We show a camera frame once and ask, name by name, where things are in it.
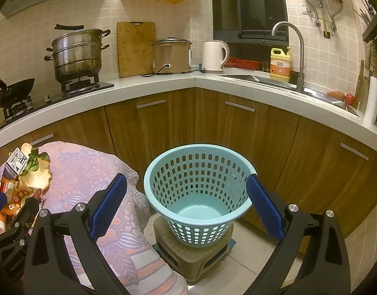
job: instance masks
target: stainless steel sink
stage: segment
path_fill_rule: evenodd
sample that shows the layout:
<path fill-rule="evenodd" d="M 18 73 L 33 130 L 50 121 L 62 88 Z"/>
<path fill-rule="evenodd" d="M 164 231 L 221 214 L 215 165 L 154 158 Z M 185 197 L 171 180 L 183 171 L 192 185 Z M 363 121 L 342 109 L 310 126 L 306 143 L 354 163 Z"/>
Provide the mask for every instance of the stainless steel sink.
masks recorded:
<path fill-rule="evenodd" d="M 254 75 L 222 75 L 222 77 L 235 78 L 237 80 L 242 80 L 242 81 L 245 81 L 245 82 L 251 82 L 251 83 L 255 83 L 255 84 L 266 85 L 266 86 L 269 86 L 271 88 L 284 89 L 284 90 L 292 91 L 292 92 L 295 92 L 295 93 L 298 93 L 298 94 L 305 94 L 305 95 L 314 97 L 316 99 L 319 99 L 323 102 L 337 106 L 340 109 L 348 111 L 348 112 L 354 114 L 355 116 L 359 117 L 359 115 L 357 115 L 357 113 L 354 111 L 354 109 L 350 105 L 346 104 L 344 101 L 335 99 L 335 98 L 333 98 L 329 95 L 323 94 L 321 92 L 314 91 L 313 89 L 304 88 L 304 90 L 302 92 L 299 92 L 299 91 L 296 90 L 296 85 L 294 85 L 294 84 L 279 82 L 279 81 L 276 81 L 276 80 L 272 80 L 270 78 L 254 76 Z"/>

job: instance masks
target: wall outlet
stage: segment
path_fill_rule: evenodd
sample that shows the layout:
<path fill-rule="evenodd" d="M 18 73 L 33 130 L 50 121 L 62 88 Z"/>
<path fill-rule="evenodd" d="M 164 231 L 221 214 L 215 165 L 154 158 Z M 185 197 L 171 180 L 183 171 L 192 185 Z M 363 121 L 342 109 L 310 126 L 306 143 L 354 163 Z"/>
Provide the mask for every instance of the wall outlet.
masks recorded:
<path fill-rule="evenodd" d="M 309 6 L 308 4 L 302 4 L 302 14 L 307 14 L 309 15 L 310 12 L 311 12 L 311 6 Z"/>

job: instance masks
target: yellow bottle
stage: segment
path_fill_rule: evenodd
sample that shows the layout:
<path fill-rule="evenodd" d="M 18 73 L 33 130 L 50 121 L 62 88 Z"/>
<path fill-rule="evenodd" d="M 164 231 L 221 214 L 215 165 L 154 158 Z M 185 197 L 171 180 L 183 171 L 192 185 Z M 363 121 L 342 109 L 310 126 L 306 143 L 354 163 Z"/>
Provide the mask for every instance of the yellow bottle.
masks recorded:
<path fill-rule="evenodd" d="M 270 55 L 270 78 L 281 82 L 289 82 L 292 56 L 288 47 L 287 54 L 282 49 L 273 48 Z"/>

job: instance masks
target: stool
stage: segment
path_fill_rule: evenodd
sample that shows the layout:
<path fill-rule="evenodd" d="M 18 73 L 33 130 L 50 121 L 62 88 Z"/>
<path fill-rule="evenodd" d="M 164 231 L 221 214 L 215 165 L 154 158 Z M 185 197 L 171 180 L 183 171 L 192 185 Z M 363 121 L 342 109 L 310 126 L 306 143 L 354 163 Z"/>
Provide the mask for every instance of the stool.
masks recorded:
<path fill-rule="evenodd" d="M 179 242 L 173 235 L 165 218 L 154 221 L 155 249 L 159 255 L 182 275 L 188 285 L 194 285 L 205 278 L 231 250 L 230 242 L 234 225 L 215 244 L 195 248 Z"/>

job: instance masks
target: tiled wall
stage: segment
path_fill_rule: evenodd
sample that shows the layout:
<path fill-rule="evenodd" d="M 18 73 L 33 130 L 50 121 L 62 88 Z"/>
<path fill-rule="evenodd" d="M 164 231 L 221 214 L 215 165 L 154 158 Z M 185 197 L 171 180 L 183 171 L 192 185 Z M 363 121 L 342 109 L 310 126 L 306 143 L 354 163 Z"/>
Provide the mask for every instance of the tiled wall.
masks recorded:
<path fill-rule="evenodd" d="M 328 0 L 331 10 L 335 12 L 339 3 Z M 286 0 L 288 20 L 301 31 L 305 41 L 306 79 L 315 83 L 338 89 L 345 93 L 355 93 L 359 74 L 359 44 L 363 43 L 360 28 L 357 27 L 356 16 L 351 0 L 344 0 L 343 10 L 335 17 L 337 34 L 330 40 L 323 37 L 323 24 L 314 26 L 314 19 L 302 14 L 301 5 L 305 0 Z M 328 6 L 325 1 L 325 13 Z M 290 29 L 289 43 L 292 47 L 293 69 L 299 70 L 299 39 Z"/>
<path fill-rule="evenodd" d="M 31 95 L 40 100 L 51 88 L 59 88 L 53 62 L 45 62 L 45 51 L 56 37 L 56 23 L 110 29 L 103 39 L 110 47 L 102 52 L 100 74 L 118 72 L 116 23 L 150 21 L 156 36 L 185 37 L 192 40 L 193 63 L 198 63 L 204 39 L 212 39 L 211 0 L 185 0 L 170 4 L 155 0 L 49 0 L 5 19 L 0 14 L 0 78 L 8 85 L 35 78 Z"/>
<path fill-rule="evenodd" d="M 351 271 L 351 290 L 366 277 L 377 261 L 377 206 L 345 239 Z"/>

